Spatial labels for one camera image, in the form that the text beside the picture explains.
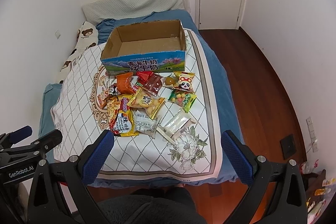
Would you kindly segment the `yellow Korean noodle packet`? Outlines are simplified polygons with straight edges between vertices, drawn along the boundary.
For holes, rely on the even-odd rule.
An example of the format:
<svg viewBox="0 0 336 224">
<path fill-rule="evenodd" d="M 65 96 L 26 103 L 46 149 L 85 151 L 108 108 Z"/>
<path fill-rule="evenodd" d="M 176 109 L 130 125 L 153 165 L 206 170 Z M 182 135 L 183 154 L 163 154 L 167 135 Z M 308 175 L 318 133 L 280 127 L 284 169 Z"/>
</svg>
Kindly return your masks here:
<svg viewBox="0 0 336 224">
<path fill-rule="evenodd" d="M 139 135 L 139 132 L 135 130 L 133 112 L 127 105 L 131 97 L 131 94 L 122 94 L 110 97 L 107 100 L 106 106 L 109 129 L 112 131 L 114 136 L 130 137 Z"/>
</svg>

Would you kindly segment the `silver white snack packet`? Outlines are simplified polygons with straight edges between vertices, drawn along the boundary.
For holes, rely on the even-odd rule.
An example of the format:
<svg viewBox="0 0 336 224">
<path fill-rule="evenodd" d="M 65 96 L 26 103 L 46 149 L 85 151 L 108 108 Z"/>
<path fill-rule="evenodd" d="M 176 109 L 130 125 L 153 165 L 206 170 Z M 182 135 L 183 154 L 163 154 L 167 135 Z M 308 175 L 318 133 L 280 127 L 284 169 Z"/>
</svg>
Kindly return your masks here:
<svg viewBox="0 0 336 224">
<path fill-rule="evenodd" d="M 151 119 L 145 110 L 136 109 L 133 112 L 135 131 L 150 136 L 151 138 L 155 138 L 156 128 L 161 120 L 160 116 Z"/>
</svg>

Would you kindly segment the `yellow egg biscuit packet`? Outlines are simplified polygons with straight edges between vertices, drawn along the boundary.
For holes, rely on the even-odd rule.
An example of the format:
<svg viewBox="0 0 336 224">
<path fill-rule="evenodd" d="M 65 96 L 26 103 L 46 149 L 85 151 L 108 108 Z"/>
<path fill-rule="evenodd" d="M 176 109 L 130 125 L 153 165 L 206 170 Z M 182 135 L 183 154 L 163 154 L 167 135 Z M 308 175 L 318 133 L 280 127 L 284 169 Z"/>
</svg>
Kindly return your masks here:
<svg viewBox="0 0 336 224">
<path fill-rule="evenodd" d="M 147 90 L 140 87 L 134 96 L 131 97 L 127 106 L 134 109 L 144 109 L 149 118 L 154 119 L 164 102 L 164 97 L 154 96 Z"/>
</svg>

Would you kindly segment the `orange snack packet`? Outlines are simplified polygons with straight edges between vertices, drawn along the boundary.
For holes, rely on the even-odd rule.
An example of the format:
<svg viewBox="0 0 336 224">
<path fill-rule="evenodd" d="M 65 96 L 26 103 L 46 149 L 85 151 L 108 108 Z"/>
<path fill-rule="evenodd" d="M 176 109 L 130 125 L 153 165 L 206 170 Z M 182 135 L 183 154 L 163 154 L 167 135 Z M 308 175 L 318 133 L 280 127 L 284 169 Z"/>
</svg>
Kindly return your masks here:
<svg viewBox="0 0 336 224">
<path fill-rule="evenodd" d="M 131 86 L 131 79 L 133 77 L 132 72 L 116 75 L 117 90 L 121 94 L 134 94 L 134 90 Z"/>
</svg>

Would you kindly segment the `white wafer packet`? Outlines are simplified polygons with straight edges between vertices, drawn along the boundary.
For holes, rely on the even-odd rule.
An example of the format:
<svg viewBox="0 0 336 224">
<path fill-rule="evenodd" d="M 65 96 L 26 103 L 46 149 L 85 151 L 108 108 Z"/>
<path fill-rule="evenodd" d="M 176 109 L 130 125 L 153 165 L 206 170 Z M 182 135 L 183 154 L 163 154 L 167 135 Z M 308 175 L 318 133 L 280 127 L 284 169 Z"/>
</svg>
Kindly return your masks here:
<svg viewBox="0 0 336 224">
<path fill-rule="evenodd" d="M 169 143 L 175 145 L 176 140 L 192 124 L 196 124 L 196 120 L 194 120 L 189 113 L 185 113 L 183 109 L 181 109 L 167 124 L 158 126 L 156 131 Z"/>
</svg>

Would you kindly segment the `dark red-brown snack packet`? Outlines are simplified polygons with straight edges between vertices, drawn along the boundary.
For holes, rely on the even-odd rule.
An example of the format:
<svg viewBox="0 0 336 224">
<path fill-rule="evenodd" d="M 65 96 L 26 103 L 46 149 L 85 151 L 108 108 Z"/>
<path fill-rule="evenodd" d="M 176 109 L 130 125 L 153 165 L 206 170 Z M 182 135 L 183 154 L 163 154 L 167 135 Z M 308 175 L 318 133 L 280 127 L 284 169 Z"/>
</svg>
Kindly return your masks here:
<svg viewBox="0 0 336 224">
<path fill-rule="evenodd" d="M 148 81 L 143 84 L 143 88 L 153 94 L 154 96 L 157 96 L 159 93 L 159 90 L 162 87 L 162 77 L 158 74 L 153 74 L 149 77 Z"/>
</svg>

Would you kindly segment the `green colourful candy packet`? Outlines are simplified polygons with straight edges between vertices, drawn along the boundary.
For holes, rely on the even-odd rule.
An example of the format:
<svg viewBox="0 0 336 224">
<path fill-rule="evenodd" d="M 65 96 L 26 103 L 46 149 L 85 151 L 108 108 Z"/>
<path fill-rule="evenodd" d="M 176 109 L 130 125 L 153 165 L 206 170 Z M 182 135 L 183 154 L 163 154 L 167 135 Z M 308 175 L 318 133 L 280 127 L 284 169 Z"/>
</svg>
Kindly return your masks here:
<svg viewBox="0 0 336 224">
<path fill-rule="evenodd" d="M 169 102 L 180 106 L 185 113 L 188 113 L 194 104 L 197 95 L 194 93 L 184 92 L 181 90 L 173 90 L 169 96 Z"/>
</svg>

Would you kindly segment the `yellow mushroom panda snack packet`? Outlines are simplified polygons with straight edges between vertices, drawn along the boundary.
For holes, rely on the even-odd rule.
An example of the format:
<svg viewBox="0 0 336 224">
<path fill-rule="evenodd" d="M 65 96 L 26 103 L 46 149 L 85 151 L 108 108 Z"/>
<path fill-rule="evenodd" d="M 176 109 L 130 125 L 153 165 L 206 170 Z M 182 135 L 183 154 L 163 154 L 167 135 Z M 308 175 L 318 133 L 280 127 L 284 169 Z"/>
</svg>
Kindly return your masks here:
<svg viewBox="0 0 336 224">
<path fill-rule="evenodd" d="M 194 88 L 192 85 L 194 73 L 191 72 L 174 72 L 177 82 L 174 84 L 174 88 L 185 92 L 193 93 Z"/>
</svg>

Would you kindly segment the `white power strip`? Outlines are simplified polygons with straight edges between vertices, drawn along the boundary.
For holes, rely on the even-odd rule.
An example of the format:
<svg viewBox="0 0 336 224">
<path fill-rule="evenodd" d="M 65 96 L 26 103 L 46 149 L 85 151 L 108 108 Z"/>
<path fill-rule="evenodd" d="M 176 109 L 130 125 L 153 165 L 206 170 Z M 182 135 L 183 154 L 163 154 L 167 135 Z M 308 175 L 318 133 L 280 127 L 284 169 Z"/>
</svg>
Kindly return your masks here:
<svg viewBox="0 0 336 224">
<path fill-rule="evenodd" d="M 313 151 L 313 153 L 318 151 L 318 145 L 317 145 L 317 137 L 315 135 L 315 130 L 314 130 L 314 126 L 313 126 L 313 121 L 312 119 L 309 117 L 306 119 L 306 123 L 307 123 L 307 128 L 309 131 L 309 135 L 310 135 L 310 139 L 311 139 L 311 150 Z"/>
</svg>

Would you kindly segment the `black clothed operator body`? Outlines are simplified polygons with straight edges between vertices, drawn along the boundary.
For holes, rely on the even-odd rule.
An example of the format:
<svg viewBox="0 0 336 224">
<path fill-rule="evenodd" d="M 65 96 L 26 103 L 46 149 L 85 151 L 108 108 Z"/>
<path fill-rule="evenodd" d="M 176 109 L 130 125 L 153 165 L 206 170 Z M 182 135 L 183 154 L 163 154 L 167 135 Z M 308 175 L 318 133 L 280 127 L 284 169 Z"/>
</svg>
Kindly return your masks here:
<svg viewBox="0 0 336 224">
<path fill-rule="evenodd" d="M 98 202 L 109 223 L 206 223 L 183 184 L 142 188 Z"/>
</svg>

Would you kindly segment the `bear print pillow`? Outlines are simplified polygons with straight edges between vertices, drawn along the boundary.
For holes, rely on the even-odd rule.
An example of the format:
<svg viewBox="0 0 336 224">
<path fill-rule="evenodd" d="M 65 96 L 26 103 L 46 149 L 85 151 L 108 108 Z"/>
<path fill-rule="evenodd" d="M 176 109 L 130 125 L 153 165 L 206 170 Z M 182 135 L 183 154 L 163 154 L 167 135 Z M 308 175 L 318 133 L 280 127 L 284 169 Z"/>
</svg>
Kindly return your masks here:
<svg viewBox="0 0 336 224">
<path fill-rule="evenodd" d="M 56 82 L 62 84 L 83 52 L 96 45 L 98 45 L 98 30 L 92 23 L 85 21 L 78 29 L 76 46 L 68 59 L 64 62 L 63 67 L 56 77 Z"/>
</svg>

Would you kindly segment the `jelly cup with yellow fruit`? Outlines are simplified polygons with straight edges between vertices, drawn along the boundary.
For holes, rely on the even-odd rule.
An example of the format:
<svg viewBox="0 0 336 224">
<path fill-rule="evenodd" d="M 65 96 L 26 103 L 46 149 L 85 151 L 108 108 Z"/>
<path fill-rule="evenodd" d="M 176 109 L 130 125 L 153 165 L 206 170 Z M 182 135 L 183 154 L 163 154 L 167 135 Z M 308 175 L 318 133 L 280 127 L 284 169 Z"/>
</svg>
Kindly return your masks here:
<svg viewBox="0 0 336 224">
<path fill-rule="evenodd" d="M 165 88 L 173 89 L 178 81 L 177 76 L 174 73 L 171 73 L 170 75 L 163 77 L 161 79 L 162 86 Z"/>
</svg>

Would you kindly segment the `open cardboard milk box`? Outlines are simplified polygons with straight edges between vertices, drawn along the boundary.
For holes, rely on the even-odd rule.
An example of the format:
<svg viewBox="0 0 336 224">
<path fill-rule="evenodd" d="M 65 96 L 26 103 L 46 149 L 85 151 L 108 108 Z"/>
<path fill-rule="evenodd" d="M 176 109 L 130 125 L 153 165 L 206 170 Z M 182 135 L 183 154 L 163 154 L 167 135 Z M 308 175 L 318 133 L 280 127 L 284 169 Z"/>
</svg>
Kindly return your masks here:
<svg viewBox="0 0 336 224">
<path fill-rule="evenodd" d="M 159 20 L 116 27 L 104 44 L 100 60 L 113 75 L 184 71 L 186 50 L 181 21 Z"/>
</svg>

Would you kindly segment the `grey white pillow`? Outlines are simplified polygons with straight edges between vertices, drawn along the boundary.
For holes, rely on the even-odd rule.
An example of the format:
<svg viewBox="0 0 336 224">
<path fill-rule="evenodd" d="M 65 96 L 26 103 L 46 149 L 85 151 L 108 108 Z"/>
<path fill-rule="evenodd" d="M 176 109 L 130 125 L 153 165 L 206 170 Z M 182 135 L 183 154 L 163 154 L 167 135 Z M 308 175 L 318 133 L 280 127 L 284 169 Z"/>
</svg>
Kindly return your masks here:
<svg viewBox="0 0 336 224">
<path fill-rule="evenodd" d="M 83 5 L 82 10 L 93 25 L 105 19 L 137 18 L 152 12 L 191 11 L 189 0 L 98 0 Z"/>
</svg>

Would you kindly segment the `black wall socket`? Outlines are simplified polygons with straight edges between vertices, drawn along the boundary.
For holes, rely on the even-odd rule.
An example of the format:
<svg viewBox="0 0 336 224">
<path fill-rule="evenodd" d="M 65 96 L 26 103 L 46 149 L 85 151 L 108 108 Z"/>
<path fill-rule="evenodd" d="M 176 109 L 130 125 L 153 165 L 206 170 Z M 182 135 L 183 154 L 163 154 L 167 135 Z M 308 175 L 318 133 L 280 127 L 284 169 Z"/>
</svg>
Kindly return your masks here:
<svg viewBox="0 0 336 224">
<path fill-rule="evenodd" d="M 281 139 L 280 146 L 282 151 L 282 157 L 284 160 L 289 159 L 297 152 L 293 134 L 290 134 Z"/>
</svg>

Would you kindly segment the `small wall outlet plate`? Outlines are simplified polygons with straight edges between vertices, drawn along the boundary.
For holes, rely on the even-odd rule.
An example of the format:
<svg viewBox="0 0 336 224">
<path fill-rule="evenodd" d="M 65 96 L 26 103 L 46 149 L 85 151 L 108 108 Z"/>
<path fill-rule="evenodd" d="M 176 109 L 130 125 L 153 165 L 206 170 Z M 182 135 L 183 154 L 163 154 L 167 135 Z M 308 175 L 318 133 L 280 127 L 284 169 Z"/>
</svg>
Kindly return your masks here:
<svg viewBox="0 0 336 224">
<path fill-rule="evenodd" d="M 59 32 L 59 31 L 56 31 L 56 32 L 55 32 L 55 36 L 56 36 L 57 39 L 59 39 L 59 38 L 60 38 L 60 32 Z"/>
</svg>

